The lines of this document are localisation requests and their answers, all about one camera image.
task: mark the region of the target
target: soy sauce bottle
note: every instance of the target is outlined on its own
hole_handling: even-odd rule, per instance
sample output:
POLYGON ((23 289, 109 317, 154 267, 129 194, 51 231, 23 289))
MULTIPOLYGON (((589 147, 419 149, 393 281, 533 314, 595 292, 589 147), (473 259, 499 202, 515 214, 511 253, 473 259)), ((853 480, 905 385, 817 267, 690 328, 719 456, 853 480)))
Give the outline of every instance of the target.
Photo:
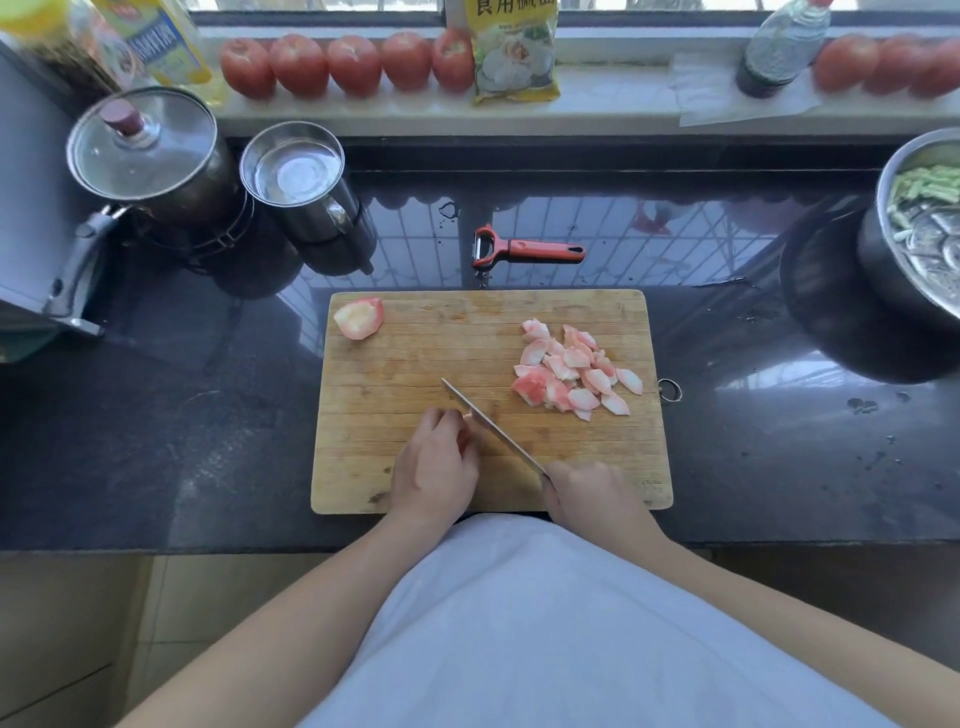
POLYGON ((833 0, 791 0, 751 38, 736 73, 748 96, 769 98, 796 79, 820 52, 833 0))

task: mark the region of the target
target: metal ring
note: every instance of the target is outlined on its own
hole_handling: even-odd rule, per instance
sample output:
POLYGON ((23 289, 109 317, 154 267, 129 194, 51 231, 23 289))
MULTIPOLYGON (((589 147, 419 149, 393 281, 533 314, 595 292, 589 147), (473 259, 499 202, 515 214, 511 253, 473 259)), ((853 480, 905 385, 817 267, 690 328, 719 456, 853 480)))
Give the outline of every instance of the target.
POLYGON ((675 382, 673 379, 668 379, 668 378, 666 378, 665 376, 663 376, 663 377, 661 377, 660 379, 657 380, 657 387, 660 389, 660 398, 661 398, 663 401, 671 402, 671 403, 672 403, 672 402, 680 401, 680 400, 682 400, 682 399, 684 398, 684 390, 681 389, 681 388, 680 388, 680 385, 679 385, 677 382, 675 382), (669 384, 670 386, 673 387, 673 390, 674 390, 674 397, 673 397, 673 399, 670 399, 669 397, 667 397, 667 396, 663 393, 663 385, 664 385, 664 384, 669 384))

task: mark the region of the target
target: window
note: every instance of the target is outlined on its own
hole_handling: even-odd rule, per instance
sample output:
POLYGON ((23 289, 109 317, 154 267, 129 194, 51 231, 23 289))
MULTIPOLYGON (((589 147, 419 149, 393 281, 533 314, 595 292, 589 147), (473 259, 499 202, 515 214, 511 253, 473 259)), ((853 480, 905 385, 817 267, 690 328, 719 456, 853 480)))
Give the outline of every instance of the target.
MULTIPOLYGON (((186 0, 191 11, 437 11, 441 0, 186 0)), ((561 0, 564 11, 773 11, 787 0, 561 0)), ((960 0, 834 0, 850 11, 960 11, 960 0)))

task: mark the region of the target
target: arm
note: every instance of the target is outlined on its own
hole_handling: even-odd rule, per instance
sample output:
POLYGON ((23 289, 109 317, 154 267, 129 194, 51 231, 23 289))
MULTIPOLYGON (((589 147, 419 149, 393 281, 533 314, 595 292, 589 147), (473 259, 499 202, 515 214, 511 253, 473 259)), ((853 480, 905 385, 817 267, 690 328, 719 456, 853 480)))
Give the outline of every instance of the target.
POLYGON ((387 516, 241 622, 120 728, 263 728, 303 719, 347 670, 396 583, 467 510, 478 462, 460 413, 428 410, 396 459, 387 516))
POLYGON ((618 468, 546 469, 557 524, 699 596, 896 723, 960 725, 960 673, 673 543, 618 468))

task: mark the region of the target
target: knife blade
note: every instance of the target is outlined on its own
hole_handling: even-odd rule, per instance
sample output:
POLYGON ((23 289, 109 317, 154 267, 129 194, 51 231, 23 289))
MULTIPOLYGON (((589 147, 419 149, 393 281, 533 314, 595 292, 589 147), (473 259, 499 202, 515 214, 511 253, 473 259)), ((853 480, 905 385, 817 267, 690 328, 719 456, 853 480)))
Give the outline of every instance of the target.
POLYGON ((514 441, 514 438, 512 438, 510 435, 508 435, 506 432, 500 429, 500 427, 497 426, 497 423, 495 423, 493 420, 487 417, 487 415, 485 415, 480 409, 478 409, 473 402, 471 402, 466 397, 464 397, 463 393, 459 389, 457 389, 455 386, 450 384, 450 382, 448 382, 446 379, 442 377, 441 377, 441 382, 443 382, 446 388, 453 393, 454 397, 460 400, 460 402, 470 412, 473 413, 473 417, 476 419, 478 423, 480 423, 480 425, 482 425, 485 429, 488 429, 490 432, 496 435, 504 445, 510 448, 515 454, 519 455, 520 459, 523 462, 525 462, 528 466, 530 466, 531 470, 533 470, 535 473, 539 475, 546 476, 546 471, 543 469, 543 465, 537 462, 537 460, 535 460, 534 457, 529 452, 527 452, 520 445, 518 445, 514 441))

